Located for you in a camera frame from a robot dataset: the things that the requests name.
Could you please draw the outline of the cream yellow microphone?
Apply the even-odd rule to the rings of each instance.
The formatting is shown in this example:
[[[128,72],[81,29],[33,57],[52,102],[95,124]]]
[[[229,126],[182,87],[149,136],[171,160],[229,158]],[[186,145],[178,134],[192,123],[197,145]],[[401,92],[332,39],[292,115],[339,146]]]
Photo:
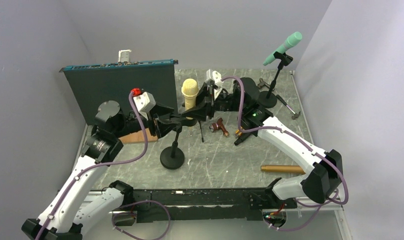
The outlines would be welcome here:
[[[196,98],[199,92],[198,82],[195,79],[188,78],[183,82],[181,88],[184,97],[185,110],[189,110],[196,106]]]

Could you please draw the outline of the black tripod shock mount stand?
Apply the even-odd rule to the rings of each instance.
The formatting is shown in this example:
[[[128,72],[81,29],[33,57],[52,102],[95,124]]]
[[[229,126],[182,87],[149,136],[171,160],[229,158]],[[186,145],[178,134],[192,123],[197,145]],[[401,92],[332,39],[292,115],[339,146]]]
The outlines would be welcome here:
[[[202,128],[202,123],[201,121],[198,121],[200,132],[201,132],[201,141],[204,143],[204,135],[203,135],[203,128]]]

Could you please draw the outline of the mint green microphone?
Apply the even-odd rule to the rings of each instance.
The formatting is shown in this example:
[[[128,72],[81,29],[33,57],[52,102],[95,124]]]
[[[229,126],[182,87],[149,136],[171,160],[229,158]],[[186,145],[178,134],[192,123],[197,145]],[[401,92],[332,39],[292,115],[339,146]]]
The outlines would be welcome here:
[[[275,53],[284,54],[287,50],[295,47],[302,39],[303,35],[299,31],[296,31],[288,36],[278,48],[276,48],[270,55],[266,57],[263,62],[263,66],[271,64],[276,59],[274,56]]]

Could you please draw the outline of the black condenser microphone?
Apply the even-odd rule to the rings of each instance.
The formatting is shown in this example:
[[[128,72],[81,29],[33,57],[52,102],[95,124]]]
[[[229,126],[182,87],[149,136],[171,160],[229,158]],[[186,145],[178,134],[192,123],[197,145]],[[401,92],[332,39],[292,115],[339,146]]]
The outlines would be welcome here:
[[[242,133],[242,134],[240,134],[237,137],[237,139],[234,141],[234,145],[238,146],[239,144],[243,143],[250,135],[251,135],[251,133]]]

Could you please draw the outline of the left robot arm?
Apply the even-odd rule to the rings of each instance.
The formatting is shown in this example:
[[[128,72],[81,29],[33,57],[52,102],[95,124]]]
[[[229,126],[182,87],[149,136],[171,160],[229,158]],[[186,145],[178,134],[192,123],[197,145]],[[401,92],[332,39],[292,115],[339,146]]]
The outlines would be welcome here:
[[[110,211],[129,209],[134,203],[132,186],[116,180],[88,205],[83,205],[94,183],[112,165],[123,148],[121,137],[149,129],[163,137],[173,129],[194,125],[148,95],[131,97],[130,114],[116,101],[103,102],[95,115],[95,132],[87,139],[67,181],[50,205],[37,217],[27,219],[21,229],[32,240],[80,240]]]

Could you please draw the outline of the gold microphone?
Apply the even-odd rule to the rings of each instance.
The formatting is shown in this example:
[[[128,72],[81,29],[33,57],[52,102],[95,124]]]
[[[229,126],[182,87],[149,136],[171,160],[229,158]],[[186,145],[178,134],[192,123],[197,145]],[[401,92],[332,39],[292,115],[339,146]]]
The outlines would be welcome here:
[[[261,171],[269,173],[305,174],[298,165],[262,165]]]

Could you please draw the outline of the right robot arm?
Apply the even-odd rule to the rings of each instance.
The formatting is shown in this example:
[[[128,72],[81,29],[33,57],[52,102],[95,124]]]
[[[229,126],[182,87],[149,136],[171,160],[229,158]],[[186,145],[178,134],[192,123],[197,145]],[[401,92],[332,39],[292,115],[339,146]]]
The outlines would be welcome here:
[[[265,194],[270,207],[298,197],[308,197],[320,205],[327,201],[346,204],[349,191],[341,154],[334,149],[326,152],[298,136],[247,93],[241,78],[231,79],[237,84],[238,93],[230,94],[226,101],[220,99],[223,78],[207,79],[202,88],[196,80],[186,79],[181,87],[185,116],[204,121],[215,111],[237,112],[238,130],[272,143],[303,169],[304,175],[272,182],[271,190]]]

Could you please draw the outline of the black round-base clip stand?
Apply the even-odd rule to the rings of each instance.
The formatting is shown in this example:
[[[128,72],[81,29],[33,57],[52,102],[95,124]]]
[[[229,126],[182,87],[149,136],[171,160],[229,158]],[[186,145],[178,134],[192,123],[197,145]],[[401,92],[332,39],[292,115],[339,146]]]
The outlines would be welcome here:
[[[273,94],[273,90],[275,89],[277,83],[277,78],[280,71],[293,61],[293,57],[287,55],[286,53],[279,53],[277,51],[274,53],[274,57],[280,60],[280,63],[277,66],[277,73],[270,84],[269,90],[260,92],[258,98],[258,103],[266,109],[273,108],[277,104],[278,99],[276,95]]]

